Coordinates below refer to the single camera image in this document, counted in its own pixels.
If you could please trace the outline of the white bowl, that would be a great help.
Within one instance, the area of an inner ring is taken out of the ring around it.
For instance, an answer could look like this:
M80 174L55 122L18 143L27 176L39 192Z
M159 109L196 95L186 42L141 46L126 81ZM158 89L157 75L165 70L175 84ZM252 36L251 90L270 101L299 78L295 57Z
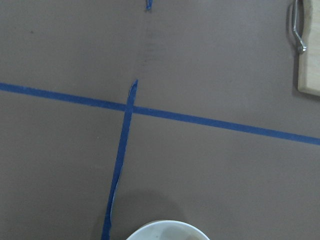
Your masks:
M177 220L156 220L149 222L127 240L209 240L210 238L198 228Z

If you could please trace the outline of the bamboo cutting board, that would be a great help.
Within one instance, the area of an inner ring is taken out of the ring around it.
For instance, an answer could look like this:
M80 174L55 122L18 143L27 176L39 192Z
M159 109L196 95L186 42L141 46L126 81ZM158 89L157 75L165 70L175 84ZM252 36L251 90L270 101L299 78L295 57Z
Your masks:
M320 2L294 0L290 33L295 53L293 82L297 91L320 96Z

